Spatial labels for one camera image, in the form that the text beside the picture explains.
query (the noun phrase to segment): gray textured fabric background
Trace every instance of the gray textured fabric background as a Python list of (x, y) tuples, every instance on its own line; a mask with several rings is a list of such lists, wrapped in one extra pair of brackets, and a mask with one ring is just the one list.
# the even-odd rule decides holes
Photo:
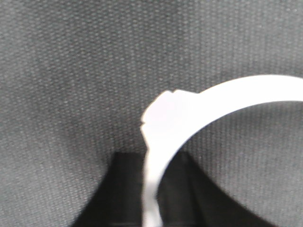
[[(162, 91), (303, 76), (301, 1), (0, 1), (0, 226), (66, 227), (111, 154), (144, 152)], [(229, 195), (303, 226), (303, 104), (248, 108), (185, 148)]]

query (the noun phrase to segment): white curved band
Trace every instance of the white curved band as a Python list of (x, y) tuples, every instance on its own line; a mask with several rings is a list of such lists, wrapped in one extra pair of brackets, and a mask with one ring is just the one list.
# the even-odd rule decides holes
[(211, 122), (252, 105), (302, 101), (303, 79), (259, 75), (230, 80), (199, 94), (165, 91), (146, 109), (141, 131), (147, 145), (143, 167), (143, 227), (161, 227), (156, 193), (175, 153)]

